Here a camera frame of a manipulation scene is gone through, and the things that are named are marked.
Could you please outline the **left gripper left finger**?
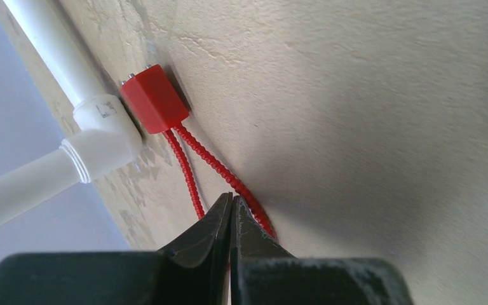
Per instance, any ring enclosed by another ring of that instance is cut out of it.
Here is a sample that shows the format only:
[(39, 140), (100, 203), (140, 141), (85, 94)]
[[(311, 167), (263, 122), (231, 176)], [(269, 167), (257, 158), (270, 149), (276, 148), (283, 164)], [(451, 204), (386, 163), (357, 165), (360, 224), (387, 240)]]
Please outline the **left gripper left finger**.
[(11, 255), (0, 304), (222, 304), (233, 195), (154, 252)]

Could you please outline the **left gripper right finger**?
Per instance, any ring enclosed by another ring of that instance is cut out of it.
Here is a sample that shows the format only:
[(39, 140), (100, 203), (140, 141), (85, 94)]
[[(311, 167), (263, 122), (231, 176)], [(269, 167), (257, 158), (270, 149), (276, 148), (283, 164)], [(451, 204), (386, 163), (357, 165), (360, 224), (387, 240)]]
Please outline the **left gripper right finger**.
[(242, 197), (231, 215), (232, 304), (413, 304), (385, 260), (297, 258), (255, 221)]

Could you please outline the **red cable seal lock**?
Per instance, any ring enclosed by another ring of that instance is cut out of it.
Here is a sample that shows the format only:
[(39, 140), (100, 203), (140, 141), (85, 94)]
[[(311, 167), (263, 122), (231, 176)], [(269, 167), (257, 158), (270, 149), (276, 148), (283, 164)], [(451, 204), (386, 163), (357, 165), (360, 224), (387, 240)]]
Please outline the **red cable seal lock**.
[(245, 199), (253, 218), (261, 228), (271, 237), (276, 236), (267, 213), (249, 188), (183, 125), (183, 121), (189, 117), (189, 110), (160, 65), (149, 66), (137, 75), (130, 75), (128, 80), (122, 83), (119, 91), (146, 131), (150, 134), (162, 134), (172, 148), (199, 219), (203, 218), (206, 212), (200, 201), (193, 170), (176, 135), (179, 135), (206, 164)]

